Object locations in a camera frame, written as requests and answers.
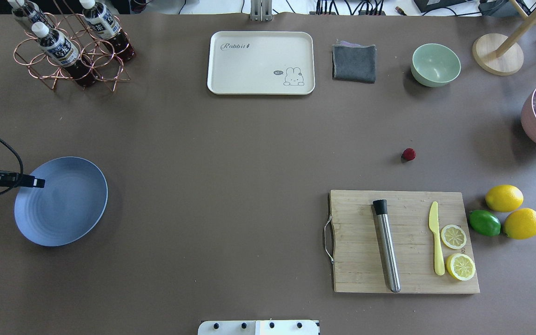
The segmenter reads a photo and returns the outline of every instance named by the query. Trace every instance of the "green lime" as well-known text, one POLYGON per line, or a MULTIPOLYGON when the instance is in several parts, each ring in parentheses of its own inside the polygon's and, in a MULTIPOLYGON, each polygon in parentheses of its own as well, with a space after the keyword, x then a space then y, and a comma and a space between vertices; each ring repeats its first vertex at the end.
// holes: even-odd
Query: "green lime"
POLYGON ((478 209, 470 212, 469 223, 477 233, 486 236, 496 236, 500 234, 500 220, 486 210, 478 209))

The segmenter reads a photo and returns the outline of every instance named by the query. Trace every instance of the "lemon slice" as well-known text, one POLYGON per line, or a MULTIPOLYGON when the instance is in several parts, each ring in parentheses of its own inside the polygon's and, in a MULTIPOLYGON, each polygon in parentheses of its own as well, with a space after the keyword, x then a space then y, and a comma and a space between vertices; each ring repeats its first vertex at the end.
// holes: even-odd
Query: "lemon slice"
POLYGON ((466 245, 466 234, 457 225, 447 225, 440 233, 442 242, 452 249, 462 249, 466 245))
POLYGON ((463 253, 455 253, 446 259, 446 269, 455 279, 469 280, 475 275, 475 262, 463 253))

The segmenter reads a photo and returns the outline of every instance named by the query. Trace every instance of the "bottle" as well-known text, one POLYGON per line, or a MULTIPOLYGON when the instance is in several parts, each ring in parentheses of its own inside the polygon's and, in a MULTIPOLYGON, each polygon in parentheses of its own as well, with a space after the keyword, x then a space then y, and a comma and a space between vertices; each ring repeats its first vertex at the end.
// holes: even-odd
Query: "bottle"
POLYGON ((89 68, 92 63, 88 57, 80 54, 76 45, 65 34, 45 26, 42 22, 34 23, 32 32, 38 37, 40 48, 54 63, 66 70, 78 85, 88 87, 96 83, 96 77, 89 68))
POLYGON ((49 28, 54 28, 47 16, 40 10, 39 6, 31 1, 8 0, 11 5, 13 18, 24 28, 26 32, 32 34, 32 25, 42 22, 49 28))
POLYGON ((123 61, 128 61, 136 56, 134 47, 129 44, 127 35, 123 32, 119 22, 115 20, 107 6, 95 0, 80 0, 80 3, 84 7, 82 11, 84 19, 90 28, 94 30, 96 36, 113 45, 113 48, 111 48, 108 44, 103 43, 110 53, 114 49, 117 57, 123 61))

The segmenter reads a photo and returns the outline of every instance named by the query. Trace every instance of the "wooden cutting board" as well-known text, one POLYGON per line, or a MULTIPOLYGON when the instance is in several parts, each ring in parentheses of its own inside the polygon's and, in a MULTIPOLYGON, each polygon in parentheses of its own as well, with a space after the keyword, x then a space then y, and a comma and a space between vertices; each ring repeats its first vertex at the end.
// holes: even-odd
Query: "wooden cutting board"
POLYGON ((392 293, 385 281, 385 265, 372 202, 386 199, 400 293, 479 293, 477 275, 459 281, 434 272, 434 237, 428 227, 431 203, 439 204, 440 230, 449 224, 461 227, 467 243, 453 250, 442 243, 444 262, 453 253, 465 253, 475 261, 470 244, 462 193, 408 191, 330 191, 334 233, 334 291, 392 293))

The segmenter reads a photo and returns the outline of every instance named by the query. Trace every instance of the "brown tabletop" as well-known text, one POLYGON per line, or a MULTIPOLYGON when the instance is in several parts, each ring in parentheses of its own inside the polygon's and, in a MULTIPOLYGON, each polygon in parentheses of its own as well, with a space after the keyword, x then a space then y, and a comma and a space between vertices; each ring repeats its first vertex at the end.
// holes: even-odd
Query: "brown tabletop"
MULTIPOLYGON (((515 75, 488 74, 471 47, 519 19, 280 14, 121 17, 138 51, 109 93, 52 92, 11 55, 23 40, 0 16, 0 137, 27 172, 75 155, 104 172, 109 198, 82 239, 44 248, 0 197, 0 334, 195 334, 203 320, 320 320, 324 335, 536 333, 536 237, 471 231, 475 295, 335 293, 322 246, 331 189, 462 192, 485 208, 497 184, 536 210, 536 144, 520 112, 536 87, 536 27, 515 75), (307 96, 218 96, 206 87, 220 30, 304 31, 314 42, 307 96), (332 79, 336 40, 378 49, 375 84, 332 79), (410 74, 438 42, 462 62, 431 89, 410 74), (417 159, 400 161, 412 147, 417 159)), ((17 163, 0 144, 0 170, 17 163)))

